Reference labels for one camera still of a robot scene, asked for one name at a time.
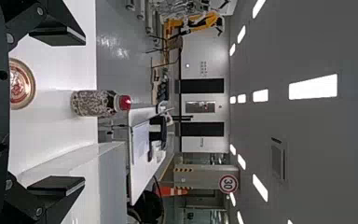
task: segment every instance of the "speed limit sign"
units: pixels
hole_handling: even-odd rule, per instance
[[[224,175],[220,178],[219,188],[223,193],[234,193],[238,189],[238,179],[234,175]]]

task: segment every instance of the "black panel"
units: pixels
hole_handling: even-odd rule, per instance
[[[184,79],[181,80],[181,93],[224,93],[225,80],[223,78],[211,79]]]
[[[182,137],[224,137],[224,122],[184,122],[181,125]]]

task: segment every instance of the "ceiling light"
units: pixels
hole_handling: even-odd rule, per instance
[[[263,197],[264,201],[269,201],[269,191],[264,187],[263,183],[261,183],[260,179],[258,179],[257,175],[253,175],[253,184],[255,185],[255,188],[258,190],[258,192],[261,194],[261,197]]]
[[[240,211],[237,212],[237,220],[238,220],[238,223],[244,224]]]
[[[289,99],[314,99],[337,97],[338,75],[317,77],[310,80],[300,81],[289,85]]]
[[[229,56],[234,55],[235,53],[235,44],[232,44],[231,49],[229,50]]]
[[[246,103],[246,95],[242,94],[238,96],[238,104],[245,104]]]
[[[269,90],[255,91],[253,98],[254,102],[267,102],[269,100]]]
[[[229,150],[231,151],[232,155],[237,155],[237,149],[234,146],[229,145]]]
[[[257,2],[255,3],[254,9],[253,9],[253,18],[254,19],[257,16],[258,12],[260,12],[261,8],[264,6],[265,3],[266,3],[266,0],[257,0]]]
[[[246,35],[246,26],[242,26],[242,29],[240,30],[240,33],[238,34],[238,37],[237,37],[238,44],[241,43],[241,41],[243,40],[245,35]]]
[[[237,206],[237,201],[235,200],[235,196],[233,193],[229,193],[229,198],[231,200],[232,206],[233,207]]]
[[[230,102],[232,105],[235,105],[235,103],[237,103],[237,97],[231,96],[231,97],[229,98],[229,102]]]
[[[246,161],[243,159],[243,157],[240,154],[238,155],[238,163],[240,164],[243,170],[246,170]]]

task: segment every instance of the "white wall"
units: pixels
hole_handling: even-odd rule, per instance
[[[231,20],[230,44],[248,26],[230,59],[231,95],[269,88],[269,102],[231,107],[231,142],[247,161],[237,207],[245,223],[358,223],[358,1],[267,0],[252,20],[254,5],[240,1]],[[290,83],[334,73],[338,98],[288,100]],[[271,174],[276,134],[288,141],[287,187]]]
[[[182,114],[192,115],[194,122],[225,122],[224,137],[183,137],[184,152],[228,152],[229,134],[229,32],[217,36],[215,29],[199,31],[184,37],[182,52],[182,79],[223,78],[225,92],[213,94],[182,94]],[[207,73],[201,73],[201,62],[206,62]],[[216,101],[216,113],[186,114],[186,101]]]

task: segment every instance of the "round plate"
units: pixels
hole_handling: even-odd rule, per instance
[[[34,99],[36,85],[34,75],[25,63],[10,59],[10,107],[18,110],[26,107]]]

